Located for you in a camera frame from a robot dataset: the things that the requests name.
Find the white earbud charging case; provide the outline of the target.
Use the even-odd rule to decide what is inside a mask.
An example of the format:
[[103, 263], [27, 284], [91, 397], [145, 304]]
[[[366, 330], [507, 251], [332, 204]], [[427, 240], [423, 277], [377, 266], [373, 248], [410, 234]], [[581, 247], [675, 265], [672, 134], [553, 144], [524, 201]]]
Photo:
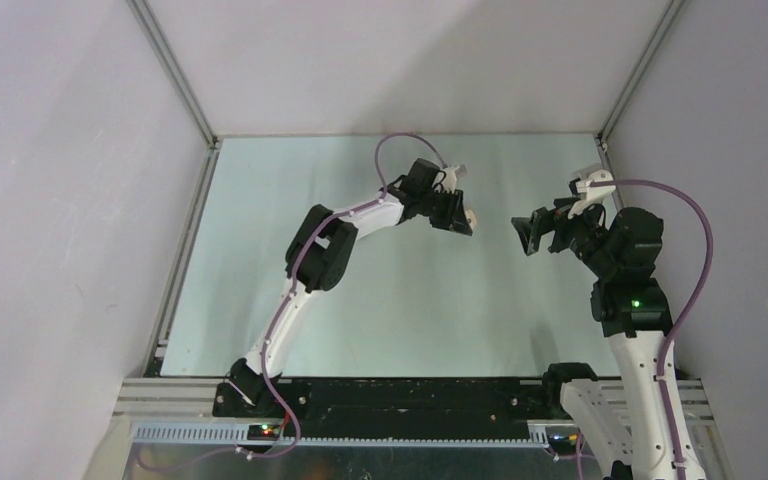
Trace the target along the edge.
[[472, 209], [465, 209], [464, 210], [464, 214], [465, 214], [467, 223], [468, 223], [468, 225], [470, 227], [470, 230], [474, 231], [476, 226], [477, 226], [477, 219], [476, 219], [474, 211]]

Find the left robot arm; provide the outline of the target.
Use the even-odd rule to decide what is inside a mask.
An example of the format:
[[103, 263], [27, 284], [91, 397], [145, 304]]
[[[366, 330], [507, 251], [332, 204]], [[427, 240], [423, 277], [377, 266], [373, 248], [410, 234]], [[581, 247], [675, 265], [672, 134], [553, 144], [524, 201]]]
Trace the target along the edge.
[[476, 224], [464, 205], [458, 180], [464, 165], [440, 167], [417, 159], [408, 173], [385, 183], [375, 195], [342, 210], [317, 204], [308, 211], [285, 253], [285, 281], [275, 313], [258, 340], [229, 371], [238, 404], [264, 416], [276, 403], [269, 384], [284, 370], [309, 302], [343, 279], [357, 241], [417, 216], [439, 230], [470, 236]]

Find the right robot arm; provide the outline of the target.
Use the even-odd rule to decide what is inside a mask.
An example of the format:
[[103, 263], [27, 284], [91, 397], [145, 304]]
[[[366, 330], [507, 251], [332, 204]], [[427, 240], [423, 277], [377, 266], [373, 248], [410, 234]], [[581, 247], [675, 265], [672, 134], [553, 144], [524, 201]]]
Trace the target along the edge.
[[570, 416], [576, 445], [589, 445], [605, 479], [704, 479], [680, 402], [674, 356], [666, 342], [674, 329], [667, 297], [653, 276], [664, 222], [637, 208], [621, 209], [604, 226], [604, 208], [580, 213], [574, 199], [553, 209], [514, 217], [523, 250], [535, 254], [551, 235], [551, 253], [570, 251], [596, 277], [591, 311], [619, 369], [628, 420], [608, 405], [593, 369], [555, 363], [543, 376], [541, 402], [556, 418]]

